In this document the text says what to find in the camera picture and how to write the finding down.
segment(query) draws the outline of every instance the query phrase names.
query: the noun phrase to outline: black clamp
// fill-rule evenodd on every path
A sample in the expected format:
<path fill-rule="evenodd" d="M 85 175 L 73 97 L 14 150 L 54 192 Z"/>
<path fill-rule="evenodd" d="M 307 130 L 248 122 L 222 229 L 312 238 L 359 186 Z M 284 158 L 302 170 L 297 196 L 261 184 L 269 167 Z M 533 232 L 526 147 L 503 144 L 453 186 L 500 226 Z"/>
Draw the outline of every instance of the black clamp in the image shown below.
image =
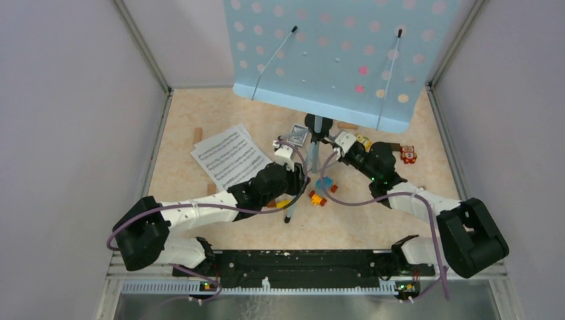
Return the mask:
<path fill-rule="evenodd" d="M 161 205 L 153 197 L 141 198 L 112 228 L 116 231 L 126 221 L 137 215 L 159 208 Z M 147 215 L 132 223 L 116 235 L 116 243 L 127 271 L 136 271 L 155 262 L 165 249 L 169 236 L 170 221 L 165 221 L 160 211 Z"/>
<path fill-rule="evenodd" d="M 314 132 L 314 123 L 316 122 L 316 116 L 308 113 L 304 118 L 304 125 L 308 127 L 308 131 L 312 135 L 310 142 L 316 143 L 322 141 L 324 138 L 329 137 L 330 129 L 334 125 L 334 121 L 329 118 L 322 117 L 322 128 L 320 132 Z"/>
<path fill-rule="evenodd" d="M 472 277 L 508 255 L 508 244 L 479 199 L 471 198 L 457 208 L 442 211 L 437 221 L 445 259 L 463 278 Z"/>

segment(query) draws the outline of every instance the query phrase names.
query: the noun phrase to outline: light purple wall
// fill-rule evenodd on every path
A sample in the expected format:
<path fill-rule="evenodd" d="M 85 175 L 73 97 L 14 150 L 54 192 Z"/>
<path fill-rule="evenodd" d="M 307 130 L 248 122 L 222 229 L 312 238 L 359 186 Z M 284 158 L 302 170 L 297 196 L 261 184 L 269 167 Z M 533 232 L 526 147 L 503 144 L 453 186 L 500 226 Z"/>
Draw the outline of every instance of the light purple wall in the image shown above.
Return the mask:
<path fill-rule="evenodd" d="M 565 2 L 487 4 L 438 86 L 472 195 L 510 246 L 526 319 L 563 319 Z"/>
<path fill-rule="evenodd" d="M 92 319 L 164 94 L 109 0 L 0 3 L 0 319 Z"/>

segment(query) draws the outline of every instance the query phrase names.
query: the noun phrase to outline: metal frame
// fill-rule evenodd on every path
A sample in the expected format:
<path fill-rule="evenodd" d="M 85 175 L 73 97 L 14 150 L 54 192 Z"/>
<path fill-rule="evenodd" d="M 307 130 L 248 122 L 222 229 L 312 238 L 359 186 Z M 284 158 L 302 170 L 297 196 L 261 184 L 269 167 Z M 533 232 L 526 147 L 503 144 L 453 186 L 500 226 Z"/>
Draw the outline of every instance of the metal frame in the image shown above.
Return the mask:
<path fill-rule="evenodd" d="M 131 35 L 133 42 L 137 46 L 139 53 L 145 60 L 147 67 L 149 67 L 149 70 L 153 74 L 153 77 L 155 77 L 157 82 L 159 82 L 159 85 L 161 86 L 161 89 L 163 89 L 163 91 L 167 93 L 171 92 L 171 86 L 165 79 L 165 76 L 163 75 L 161 68 L 159 68 L 159 64 L 157 63 L 155 56 L 153 56 L 151 50 L 149 50 L 149 46 L 147 45 L 147 42 L 145 42 L 145 40 L 143 39 L 143 36 L 141 35 L 139 28 L 135 24 L 135 21 L 133 20 L 131 13 L 129 13 L 127 6 L 123 2 L 123 0 L 111 0 L 111 1 L 114 4 L 114 7 L 116 8 L 116 12 L 122 19 L 123 23 L 125 24 L 127 31 Z"/>
<path fill-rule="evenodd" d="M 171 106 L 171 101 L 173 98 L 173 89 L 169 86 L 163 72 L 159 68 L 157 60 L 151 53 L 149 46 L 143 39 L 141 32 L 139 31 L 137 25 L 135 24 L 127 6 L 124 4 L 123 0 L 111 0 L 114 4 L 117 13 L 123 20 L 125 27 L 128 29 L 135 42 L 140 54 L 143 56 L 148 68 L 155 79 L 159 82 L 159 85 L 167 93 L 167 98 L 163 106 L 163 113 L 159 121 L 159 129 L 155 135 L 155 140 L 153 141 L 153 147 L 151 151 L 151 157 L 149 159 L 149 164 L 147 165 L 147 170 L 142 182 L 142 187 L 140 190 L 140 196 L 145 196 L 149 191 L 149 186 L 151 184 L 151 177 L 153 176 L 153 170 L 155 168 L 155 162 L 157 159 L 157 154 L 159 152 L 159 147 L 161 145 L 161 139 L 163 137 L 163 132 L 165 130 L 165 124 L 167 122 L 167 116 L 169 114 L 169 109 Z M 484 5 L 487 0 L 477 0 L 471 9 L 470 14 L 465 19 L 462 27 L 456 35 L 455 40 L 451 44 L 447 54 L 444 56 L 440 67 L 434 74 L 432 80 L 426 86 L 428 92 L 428 97 L 430 99 L 430 104 L 432 106 L 432 111 L 438 125 L 438 130 L 444 145 L 446 155 L 448 157 L 448 162 L 452 171 L 452 175 L 455 180 L 455 185 L 458 190 L 459 195 L 462 198 L 468 197 L 468 187 L 466 186 L 466 180 L 464 177 L 463 170 L 460 165 L 456 154 L 456 148 L 451 138 L 449 128 L 446 124 L 444 114 L 442 112 L 440 101 L 437 98 L 435 88 L 441 81 L 442 76 L 450 65 L 455 54 L 458 52 L 462 40 L 466 37 L 468 30 L 471 28 L 476 20 L 477 15 L 483 10 Z M 109 266 L 109 272 L 106 277 L 105 285 L 101 298 L 99 300 L 99 306 L 97 313 L 95 315 L 96 320 L 112 320 L 114 319 L 115 312 L 118 307 L 119 296 L 123 288 L 124 282 L 128 279 L 173 279 L 171 275 L 170 267 L 165 265 L 155 265 L 147 268 L 146 272 L 143 274 L 136 273 L 132 275 L 125 270 L 125 266 L 120 263 L 121 258 L 119 253 L 114 253 L 112 256 L 112 262 Z M 397 277 L 394 279 L 397 281 L 404 280 L 402 277 Z M 465 279 L 459 277 L 453 272 L 448 274 L 449 280 L 461 280 Z M 522 319 L 520 312 L 518 300 L 514 294 L 512 284 L 508 278 L 506 268 L 503 262 L 499 262 L 483 272 L 479 273 L 473 279 L 486 279 L 490 281 L 490 286 L 492 294 L 502 320 L 507 319 Z"/>

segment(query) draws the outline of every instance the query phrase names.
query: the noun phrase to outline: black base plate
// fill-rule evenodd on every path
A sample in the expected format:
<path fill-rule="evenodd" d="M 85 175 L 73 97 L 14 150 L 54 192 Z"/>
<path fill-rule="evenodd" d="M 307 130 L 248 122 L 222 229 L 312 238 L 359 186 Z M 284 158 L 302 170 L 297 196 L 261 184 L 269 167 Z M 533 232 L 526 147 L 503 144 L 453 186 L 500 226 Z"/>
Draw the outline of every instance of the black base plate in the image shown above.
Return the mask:
<path fill-rule="evenodd" d="M 373 250 L 225 250 L 215 255 L 217 268 L 206 275 L 218 273 L 225 288 L 262 287 L 266 277 L 272 288 L 363 288 L 378 287 L 379 277 L 412 275 L 414 268 L 420 276 L 435 274 L 428 265 L 399 268 L 391 252 Z M 173 269 L 173 276 L 188 275 Z"/>

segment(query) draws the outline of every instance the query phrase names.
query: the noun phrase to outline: beige tabletop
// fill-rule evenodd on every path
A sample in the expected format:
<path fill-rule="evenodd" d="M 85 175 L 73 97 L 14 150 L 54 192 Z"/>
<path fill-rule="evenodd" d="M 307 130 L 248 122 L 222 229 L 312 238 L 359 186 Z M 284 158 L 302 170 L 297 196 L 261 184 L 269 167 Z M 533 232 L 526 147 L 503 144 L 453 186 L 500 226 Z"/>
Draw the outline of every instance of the beige tabletop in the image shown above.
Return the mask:
<path fill-rule="evenodd" d="M 203 128 L 206 139 L 242 123 L 272 159 L 273 139 L 288 133 L 295 123 L 303 125 L 304 116 L 300 111 L 243 99 L 228 88 L 175 90 L 149 195 L 157 201 L 183 201 L 207 195 L 207 185 L 212 181 L 191 156 L 196 127 Z M 337 121 L 332 135 L 339 130 L 336 125 Z M 414 145 L 418 155 L 415 164 L 404 164 L 399 153 L 395 153 L 400 176 L 414 185 L 425 185 L 430 192 L 458 198 L 425 91 L 420 94 L 406 132 L 392 134 L 369 128 L 349 131 L 361 133 L 373 142 Z M 308 144 L 301 149 L 304 156 L 307 150 Z M 322 160 L 330 153 L 330 147 L 320 147 Z M 348 202 L 370 199 L 370 181 L 352 167 L 335 165 L 326 174 L 338 185 L 336 198 Z M 298 200 L 289 224 L 284 223 L 284 215 L 285 212 L 257 215 L 236 223 L 205 225 L 183 236 L 204 237 L 214 249 L 385 249 L 406 235 L 430 235 L 430 227 L 424 221 L 380 204 L 344 207 L 329 201 L 320 207 L 313 206 L 306 194 Z"/>

